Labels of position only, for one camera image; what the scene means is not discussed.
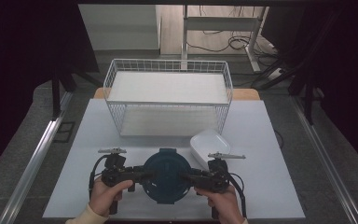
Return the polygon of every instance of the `black curtain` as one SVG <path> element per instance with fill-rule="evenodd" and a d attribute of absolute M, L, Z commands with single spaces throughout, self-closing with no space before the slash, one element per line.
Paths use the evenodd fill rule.
<path fill-rule="evenodd" d="M 56 74 L 98 72 L 73 1 L 0 0 L 0 155 L 24 119 L 34 89 Z"/>
<path fill-rule="evenodd" d="M 358 1 L 344 8 L 316 61 L 322 107 L 358 152 Z"/>

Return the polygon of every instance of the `white wire basket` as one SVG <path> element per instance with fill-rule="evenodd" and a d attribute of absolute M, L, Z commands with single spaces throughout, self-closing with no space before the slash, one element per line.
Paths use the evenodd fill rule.
<path fill-rule="evenodd" d="M 115 59 L 103 95 L 120 135 L 221 133 L 232 99 L 226 62 Z"/>

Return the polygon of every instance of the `person's left hand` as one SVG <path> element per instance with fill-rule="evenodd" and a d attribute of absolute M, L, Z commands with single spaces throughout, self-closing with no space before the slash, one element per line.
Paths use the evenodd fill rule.
<path fill-rule="evenodd" d="M 101 177 L 98 177 L 94 180 L 94 187 L 89 199 L 89 207 L 94 213 L 108 217 L 109 207 L 112 202 L 120 201 L 122 198 L 122 190 L 129 188 L 132 184 L 132 180 L 125 180 L 110 188 L 103 183 Z"/>

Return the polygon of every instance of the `metal bracket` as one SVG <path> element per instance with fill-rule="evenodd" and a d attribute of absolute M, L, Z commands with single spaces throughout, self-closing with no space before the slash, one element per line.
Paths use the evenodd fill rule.
<path fill-rule="evenodd" d="M 98 150 L 98 153 L 113 153 L 113 154 L 120 154 L 120 153 L 127 153 L 126 149 L 121 149 L 119 147 L 114 148 L 101 148 Z"/>
<path fill-rule="evenodd" d="M 245 155 L 230 155 L 230 154 L 224 154 L 220 152 L 216 153 L 209 153 L 208 157 L 215 158 L 215 159 L 246 159 Z"/>

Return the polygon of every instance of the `white table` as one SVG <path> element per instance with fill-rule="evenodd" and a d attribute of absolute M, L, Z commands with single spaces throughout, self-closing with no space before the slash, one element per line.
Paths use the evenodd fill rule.
<path fill-rule="evenodd" d="M 228 160 L 228 170 L 245 183 L 249 219 L 304 218 L 263 101 L 233 101 L 222 133 L 232 154 L 246 160 Z M 143 165 L 160 147 L 176 147 L 191 167 L 200 168 L 189 148 L 189 138 L 119 137 L 104 100 L 92 99 L 80 124 L 61 176 L 43 217 L 76 217 L 89 201 L 88 182 L 101 147 L 122 147 L 125 166 Z M 103 169 L 103 162 L 98 171 Z M 204 197 L 191 191 L 175 204 L 157 204 L 137 185 L 123 193 L 112 218 L 126 220 L 205 220 L 211 209 Z"/>

